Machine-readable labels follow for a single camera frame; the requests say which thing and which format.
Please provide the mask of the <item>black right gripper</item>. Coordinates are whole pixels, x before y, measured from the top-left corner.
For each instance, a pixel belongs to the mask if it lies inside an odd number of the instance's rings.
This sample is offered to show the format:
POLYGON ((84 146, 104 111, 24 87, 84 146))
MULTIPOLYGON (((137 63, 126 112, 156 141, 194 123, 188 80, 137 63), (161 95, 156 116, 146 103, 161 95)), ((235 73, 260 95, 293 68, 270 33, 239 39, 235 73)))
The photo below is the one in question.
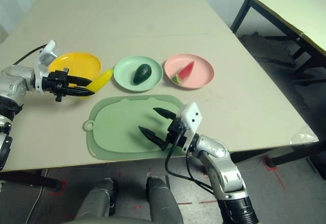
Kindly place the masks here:
MULTIPOLYGON (((176 114, 167 109, 156 107, 156 108, 154 108, 154 110, 159 115, 161 115, 162 117, 164 117, 166 119, 175 119, 176 118, 176 114)), ((158 136, 156 136, 156 134, 153 131, 151 131, 145 127, 139 126, 138 128, 141 131, 141 133, 149 141, 151 141, 152 143, 159 146, 159 148, 162 151, 165 151, 169 144, 173 145, 175 142, 177 142, 176 145, 178 147, 183 147, 186 142, 186 137, 184 136, 184 134, 186 132, 186 127, 180 119, 175 119, 172 121, 172 123, 168 127, 168 134, 166 136, 165 141, 162 140, 161 138, 159 138, 158 136)))

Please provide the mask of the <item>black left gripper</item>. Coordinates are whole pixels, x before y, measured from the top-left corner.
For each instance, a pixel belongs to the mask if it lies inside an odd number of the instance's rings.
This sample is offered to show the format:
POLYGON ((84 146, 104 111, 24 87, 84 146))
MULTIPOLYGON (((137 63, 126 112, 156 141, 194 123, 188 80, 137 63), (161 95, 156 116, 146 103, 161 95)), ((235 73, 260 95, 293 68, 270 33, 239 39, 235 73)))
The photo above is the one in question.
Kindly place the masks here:
POLYGON ((43 91, 54 94, 56 102, 61 102, 62 97, 64 96, 87 97, 95 94, 95 92, 83 88, 89 85, 92 80, 83 77, 70 76, 68 75, 68 71, 69 69, 64 68, 63 71, 56 70, 50 72, 48 77, 43 77, 43 91))

